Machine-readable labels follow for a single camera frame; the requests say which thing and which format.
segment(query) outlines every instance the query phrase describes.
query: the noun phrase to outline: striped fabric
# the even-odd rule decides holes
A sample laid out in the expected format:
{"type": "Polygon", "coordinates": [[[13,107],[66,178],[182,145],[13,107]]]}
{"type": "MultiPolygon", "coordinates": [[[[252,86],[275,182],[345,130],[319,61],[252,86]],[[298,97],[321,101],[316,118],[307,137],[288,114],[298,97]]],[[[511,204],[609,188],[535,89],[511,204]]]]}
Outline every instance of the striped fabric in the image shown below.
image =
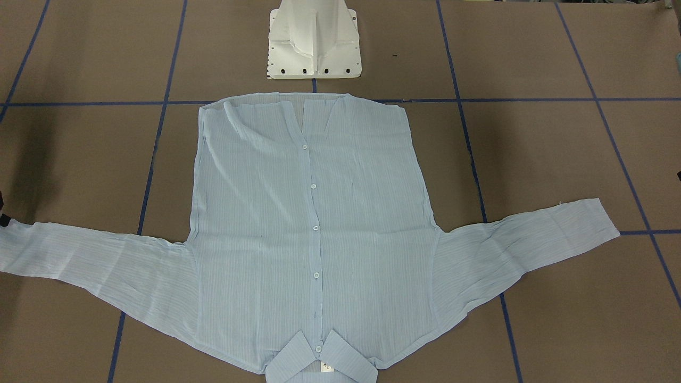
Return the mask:
{"type": "Polygon", "coordinates": [[[375,382],[522,274],[619,235],[597,199],[443,232],[398,106],[245,95],[202,107],[199,131],[187,241],[11,221],[0,270],[270,383],[375,382]]]}

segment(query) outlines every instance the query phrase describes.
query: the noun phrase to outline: black object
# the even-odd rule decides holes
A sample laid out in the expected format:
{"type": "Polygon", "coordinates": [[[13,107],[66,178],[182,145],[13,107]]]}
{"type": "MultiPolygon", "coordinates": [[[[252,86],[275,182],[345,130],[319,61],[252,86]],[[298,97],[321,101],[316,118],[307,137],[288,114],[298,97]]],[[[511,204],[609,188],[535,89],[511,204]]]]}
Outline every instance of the black object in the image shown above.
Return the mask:
{"type": "MultiPolygon", "coordinates": [[[[5,206],[5,202],[2,201],[2,192],[0,191],[0,211],[2,211],[2,207],[5,206]]],[[[0,215],[0,226],[6,228],[7,225],[10,224],[10,219],[7,215],[0,215]]]]}

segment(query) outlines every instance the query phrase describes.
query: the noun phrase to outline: blue tape line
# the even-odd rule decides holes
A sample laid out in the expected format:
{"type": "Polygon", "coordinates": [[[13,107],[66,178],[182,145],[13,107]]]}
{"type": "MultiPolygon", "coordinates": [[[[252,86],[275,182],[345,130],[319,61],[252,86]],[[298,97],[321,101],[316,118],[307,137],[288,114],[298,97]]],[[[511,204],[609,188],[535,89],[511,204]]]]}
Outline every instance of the blue tape line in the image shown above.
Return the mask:
{"type": "Polygon", "coordinates": [[[593,101],[591,97],[464,98],[461,102],[574,102],[593,101]]]}
{"type": "Polygon", "coordinates": [[[681,234],[681,229],[666,229],[666,230],[621,230],[620,235],[658,235],[658,234],[681,234]]]}
{"type": "Polygon", "coordinates": [[[10,102],[11,107],[26,106],[134,106],[163,105],[162,101],[99,101],[99,102],[10,102]]]}
{"type": "Polygon", "coordinates": [[[123,337],[123,326],[125,325],[125,313],[121,311],[121,316],[118,317],[118,330],[116,330],[116,341],[114,342],[114,351],[111,355],[111,365],[109,365],[109,376],[106,379],[108,383],[114,381],[114,373],[116,372],[116,361],[118,360],[118,351],[121,348],[121,338],[123,337]]]}
{"type": "MultiPolygon", "coordinates": [[[[466,148],[471,156],[471,169],[473,171],[473,178],[475,179],[475,185],[477,186],[477,193],[480,199],[480,212],[482,213],[483,222],[487,222],[487,214],[485,212],[485,202],[482,198],[482,188],[480,187],[480,181],[477,176],[477,169],[475,167],[475,158],[473,156],[473,148],[471,147],[471,140],[469,138],[468,127],[466,126],[466,117],[464,116],[463,103],[461,102],[461,94],[459,92],[459,86],[456,81],[456,71],[454,70],[454,61],[452,60],[452,53],[449,50],[449,39],[447,38],[447,29],[445,28],[445,21],[442,16],[442,7],[440,5],[440,0],[435,1],[437,5],[437,14],[440,18],[440,28],[442,28],[442,37],[445,40],[445,49],[447,51],[447,60],[449,61],[449,70],[452,74],[452,83],[454,85],[454,93],[456,95],[456,104],[459,109],[459,115],[461,117],[461,126],[464,131],[464,138],[466,139],[466,148]]],[[[513,364],[516,366],[516,377],[518,383],[522,383],[522,371],[520,370],[520,359],[518,358],[518,351],[516,350],[516,341],[513,339],[513,329],[511,328],[511,318],[509,317],[508,310],[506,308],[506,299],[504,294],[499,295],[501,299],[501,309],[504,315],[504,323],[506,324],[506,333],[509,338],[509,345],[511,346],[511,355],[513,356],[513,364]]]]}
{"type": "Polygon", "coordinates": [[[161,108],[161,118],[159,119],[159,127],[156,132],[156,140],[154,141],[154,151],[151,154],[151,162],[149,164],[149,175],[146,179],[146,189],[144,191],[144,199],[142,201],[142,211],[140,213],[140,225],[138,226],[138,235],[142,235],[142,227],[144,225],[144,216],[146,215],[146,205],[149,199],[149,191],[151,190],[151,181],[154,176],[154,163],[156,160],[156,152],[159,148],[159,140],[163,130],[163,122],[165,121],[165,111],[168,108],[168,98],[170,98],[170,87],[172,86],[172,76],[175,70],[175,62],[177,60],[177,53],[180,50],[180,39],[182,37],[182,29],[185,23],[185,14],[187,13],[187,0],[183,1],[182,14],[180,15],[180,26],[177,31],[177,38],[175,39],[175,49],[173,50],[172,60],[170,61],[170,71],[168,73],[168,83],[165,86],[165,97],[163,98],[163,107],[161,108]]]}
{"type": "Polygon", "coordinates": [[[38,25],[35,27],[35,31],[33,32],[33,37],[31,37],[31,42],[29,42],[29,47],[26,49],[26,54],[24,55],[24,58],[21,60],[21,65],[19,65],[19,70],[16,73],[16,76],[14,77],[14,82],[12,83],[12,88],[10,88],[10,93],[7,94],[7,99],[5,100],[5,104],[2,107],[2,111],[0,111],[0,122],[5,118],[5,114],[7,113],[7,108],[9,107],[9,104],[12,100],[12,96],[14,95],[14,92],[16,91],[16,85],[19,83],[19,79],[21,78],[21,74],[24,72],[24,67],[26,67],[26,62],[29,60],[29,56],[31,55],[31,51],[33,50],[33,45],[35,44],[35,40],[38,38],[38,33],[40,32],[40,28],[42,27],[43,20],[45,20],[45,14],[47,13],[47,9],[50,6],[50,0],[45,0],[45,5],[43,6],[42,13],[40,14],[40,19],[38,20],[38,25]]]}
{"type": "Polygon", "coordinates": [[[600,97],[599,101],[681,101],[681,97],[600,97]]]}
{"type": "Polygon", "coordinates": [[[631,193],[634,196],[634,201],[636,201],[636,206],[639,209],[639,212],[641,213],[641,218],[643,219],[643,223],[646,226],[646,230],[648,231],[648,235],[650,236],[650,240],[652,241],[652,245],[655,248],[655,252],[657,253],[657,258],[660,260],[660,263],[662,264],[662,269],[665,271],[665,275],[667,276],[667,281],[669,282],[669,287],[671,287],[671,291],[673,292],[674,296],[676,297],[676,303],[678,304],[679,308],[681,309],[681,296],[679,296],[679,292],[676,289],[676,284],[674,283],[674,280],[671,278],[671,273],[669,272],[669,268],[667,268],[667,263],[665,262],[664,257],[662,256],[662,252],[660,251],[659,246],[657,245],[657,240],[655,239],[655,235],[652,233],[652,229],[650,228],[650,222],[648,221],[648,218],[646,217],[646,212],[643,210],[643,205],[641,204],[641,200],[638,197],[638,194],[636,193],[636,189],[634,188],[634,184],[631,181],[631,177],[629,176],[629,171],[627,170],[626,165],[624,164],[624,160],[622,158],[622,155],[620,153],[620,149],[617,147],[617,143],[615,142],[615,137],[612,135],[612,131],[610,130],[610,125],[607,122],[607,119],[605,118],[605,113],[603,112],[603,108],[601,107],[601,103],[596,97],[596,92],[594,91],[594,87],[591,83],[591,79],[589,79],[589,75],[586,73],[586,67],[584,67],[584,62],[582,61],[582,57],[580,56],[580,53],[577,51],[577,46],[575,45],[575,40],[572,38],[572,34],[570,33],[570,29],[567,26],[567,23],[565,22],[565,17],[563,17],[563,13],[560,11],[560,6],[558,6],[558,3],[554,3],[556,7],[556,11],[558,11],[558,16],[560,17],[560,21],[563,23],[563,28],[565,28],[565,33],[567,34],[568,39],[570,40],[570,45],[572,45],[572,49],[575,52],[575,56],[577,56],[577,60],[580,63],[580,67],[582,68],[582,73],[584,74],[584,78],[586,79],[586,83],[589,86],[589,89],[591,90],[591,94],[593,95],[594,101],[596,102],[596,107],[598,108],[599,114],[601,115],[601,119],[603,120],[603,125],[605,126],[605,131],[607,132],[607,135],[610,139],[610,143],[612,144],[612,148],[615,150],[615,154],[617,155],[617,160],[620,162],[620,166],[622,167],[622,171],[624,172],[624,177],[627,179],[627,183],[629,184],[629,189],[631,190],[631,193]]]}
{"type": "MultiPolygon", "coordinates": [[[[165,86],[165,96],[163,97],[163,107],[161,108],[161,117],[159,118],[159,127],[156,131],[156,139],[154,140],[154,150],[151,154],[151,161],[149,164],[149,174],[146,179],[146,188],[144,190],[144,199],[142,201],[142,208],[140,209],[140,224],[137,229],[137,235],[142,235],[142,228],[144,227],[144,218],[146,216],[146,207],[149,200],[149,192],[151,190],[151,181],[154,176],[154,163],[156,161],[156,153],[159,148],[159,140],[163,131],[163,122],[165,121],[165,111],[168,109],[168,98],[170,97],[170,87],[172,86],[172,77],[175,70],[175,62],[177,61],[177,53],[180,49],[180,39],[182,37],[182,30],[185,24],[185,14],[187,13],[187,0],[183,1],[182,14],[180,15],[180,26],[177,30],[177,38],[175,39],[175,48],[170,61],[170,71],[168,73],[168,83],[165,86]]],[[[114,373],[116,372],[116,363],[118,362],[118,350],[121,347],[121,337],[123,336],[123,327],[125,326],[125,313],[121,311],[121,319],[118,321],[118,330],[116,332],[116,341],[114,343],[114,351],[111,356],[111,365],[109,367],[109,377],[107,383],[113,383],[114,373]]]]}
{"type": "Polygon", "coordinates": [[[477,195],[480,200],[480,212],[482,213],[483,222],[487,222],[487,213],[485,212],[485,202],[482,200],[482,189],[480,187],[480,180],[477,177],[477,169],[475,167],[475,158],[473,157],[473,148],[471,147],[471,139],[469,138],[468,127],[466,126],[466,117],[464,116],[464,107],[461,103],[461,94],[459,93],[459,85],[456,81],[456,71],[454,70],[454,61],[452,60],[452,53],[449,51],[449,39],[447,38],[447,29],[445,28],[445,21],[442,17],[442,7],[440,0],[435,1],[437,5],[437,14],[440,18],[440,28],[442,28],[442,37],[445,40],[445,49],[447,51],[447,60],[449,61],[449,71],[452,75],[452,84],[454,85],[454,93],[456,95],[456,104],[459,108],[459,117],[461,117],[461,126],[464,131],[464,138],[466,140],[466,149],[469,151],[471,157],[471,168],[473,169],[473,178],[475,179],[475,186],[477,186],[477,195]]]}
{"type": "Polygon", "coordinates": [[[506,306],[506,296],[504,293],[499,294],[499,299],[501,300],[501,311],[504,313],[504,322],[506,322],[506,333],[509,336],[509,343],[511,345],[511,353],[513,354],[513,364],[516,366],[516,376],[518,377],[518,383],[522,383],[522,372],[520,371],[520,360],[518,359],[518,352],[516,350],[516,341],[513,338],[513,329],[511,328],[511,318],[509,316],[509,310],[506,306]]]}
{"type": "MultiPolygon", "coordinates": [[[[316,79],[313,79],[313,93],[317,92],[316,79]]],[[[595,101],[596,99],[592,97],[555,97],[555,98],[462,98],[458,100],[456,98],[413,98],[413,99],[402,99],[402,98],[377,98],[372,99],[374,102],[380,102],[382,104],[401,104],[401,103],[428,103],[428,102],[584,102],[584,101],[595,101]]],[[[609,97],[609,98],[599,98],[599,101],[617,101],[617,102],[630,102],[630,101],[681,101],[681,97],[609,97]]],[[[168,101],[167,105],[207,105],[217,100],[176,100],[168,101]]],[[[134,105],[163,105],[163,101],[93,101],[93,102],[10,102],[9,104],[0,104],[1,107],[40,107],[40,106],[134,106],[134,105]]]]}

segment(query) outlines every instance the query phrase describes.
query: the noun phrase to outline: shirt label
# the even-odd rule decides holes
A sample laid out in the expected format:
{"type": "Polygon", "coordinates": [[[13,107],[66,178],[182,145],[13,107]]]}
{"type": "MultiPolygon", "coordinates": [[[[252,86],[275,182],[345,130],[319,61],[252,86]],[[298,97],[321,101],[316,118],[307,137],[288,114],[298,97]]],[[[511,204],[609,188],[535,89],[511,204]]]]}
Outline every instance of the shirt label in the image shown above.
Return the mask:
{"type": "Polygon", "coordinates": [[[324,362],[321,362],[321,372],[333,372],[335,371],[333,367],[327,365],[324,362]]]}

